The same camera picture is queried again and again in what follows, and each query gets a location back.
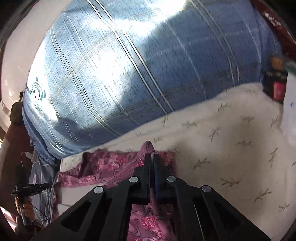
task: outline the silver screw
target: silver screw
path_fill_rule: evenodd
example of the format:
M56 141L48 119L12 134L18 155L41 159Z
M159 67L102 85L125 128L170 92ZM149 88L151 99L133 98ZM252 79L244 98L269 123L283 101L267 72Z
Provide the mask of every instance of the silver screw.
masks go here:
M202 190L203 190L204 192L210 192L212 189L211 189L210 186L203 186L203 187L202 187Z
M104 191L104 189L102 187L96 187L94 189L94 192L97 193L97 194L102 193L103 191Z
M131 177L130 178L131 183L136 183L137 181L139 181L139 179L137 177Z
M173 183L173 182L175 182L177 179L176 179L176 177L174 177L174 176L169 176L169 177L167 178L167 180L168 180L170 183Z

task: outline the plaid pattern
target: plaid pattern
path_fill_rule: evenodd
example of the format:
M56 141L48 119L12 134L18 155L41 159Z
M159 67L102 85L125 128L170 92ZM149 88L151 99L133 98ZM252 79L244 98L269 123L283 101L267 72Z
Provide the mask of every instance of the plaid pattern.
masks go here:
M274 54L249 0L73 0L32 64L24 123L52 164L261 81Z

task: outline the black cable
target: black cable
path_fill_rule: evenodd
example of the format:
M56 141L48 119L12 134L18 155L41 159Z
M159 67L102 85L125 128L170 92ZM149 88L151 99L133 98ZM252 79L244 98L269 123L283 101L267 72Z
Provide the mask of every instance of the black cable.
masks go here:
M41 212L42 214L43 214L43 216L46 218L46 220L47 220L47 222L48 222L48 224L47 225L49 225L50 224L50 221L48 220L48 218L47 218L47 216L43 213L43 212Z

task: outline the blue blanket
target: blue blanket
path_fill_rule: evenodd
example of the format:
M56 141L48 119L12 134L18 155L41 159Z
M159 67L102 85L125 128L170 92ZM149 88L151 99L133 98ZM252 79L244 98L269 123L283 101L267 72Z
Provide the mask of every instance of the blue blanket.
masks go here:
M53 164L261 81L274 54L249 0L73 0L36 54L23 119Z

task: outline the pink cloth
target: pink cloth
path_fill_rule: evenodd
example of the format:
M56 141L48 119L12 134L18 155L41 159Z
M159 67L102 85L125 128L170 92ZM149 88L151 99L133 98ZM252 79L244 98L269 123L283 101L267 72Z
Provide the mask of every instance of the pink cloth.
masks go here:
M76 168L58 174L55 187L78 187L97 183L103 183L107 188L116 186L120 181L131 177L136 167L144 164L146 153L152 157L158 153L160 160L173 173L174 153L155 152L152 143L146 141L138 153L107 152L100 149L94 153L84 153L83 161ZM170 225L171 212L171 205L157 206L151 192L148 205L133 205L127 240L176 240Z

